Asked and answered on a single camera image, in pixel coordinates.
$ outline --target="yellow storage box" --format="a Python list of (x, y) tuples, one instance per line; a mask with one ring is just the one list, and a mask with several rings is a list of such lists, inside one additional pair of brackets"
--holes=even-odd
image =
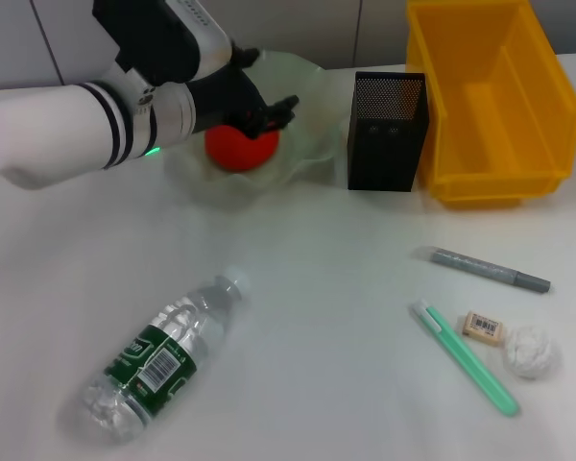
[(449, 204), (553, 192), (572, 171), (576, 94), (526, 0), (411, 0), (407, 69), (424, 72), (420, 180)]

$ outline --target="plastic bottle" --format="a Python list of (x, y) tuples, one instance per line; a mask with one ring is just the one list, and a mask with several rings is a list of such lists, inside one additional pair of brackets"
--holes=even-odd
[(84, 389), (86, 416), (118, 443), (137, 437), (222, 343), (247, 279), (228, 269), (164, 307)]

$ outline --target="red ball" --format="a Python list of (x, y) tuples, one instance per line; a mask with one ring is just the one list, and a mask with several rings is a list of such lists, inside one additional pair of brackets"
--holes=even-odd
[(278, 131), (264, 133), (257, 139), (249, 139), (226, 125), (204, 132), (207, 155), (229, 171), (248, 171), (262, 165), (276, 152), (278, 144)]

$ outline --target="gray marker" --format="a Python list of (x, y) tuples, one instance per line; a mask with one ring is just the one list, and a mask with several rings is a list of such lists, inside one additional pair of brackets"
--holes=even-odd
[(481, 261), (474, 257), (459, 255), (441, 248), (430, 248), (427, 254), (428, 257), (426, 259), (431, 262), (470, 272), (487, 279), (501, 281), (502, 283), (537, 291), (538, 293), (547, 293), (550, 290), (550, 281), (548, 280), (539, 279), (487, 261)]

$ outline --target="green indicator light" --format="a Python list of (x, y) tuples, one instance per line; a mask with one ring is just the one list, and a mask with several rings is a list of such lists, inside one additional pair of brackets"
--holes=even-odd
[(152, 156), (153, 154), (157, 154), (158, 152), (160, 152), (160, 148), (159, 147), (155, 147), (154, 149), (152, 149), (151, 151), (149, 151), (148, 153), (145, 154), (146, 156)]

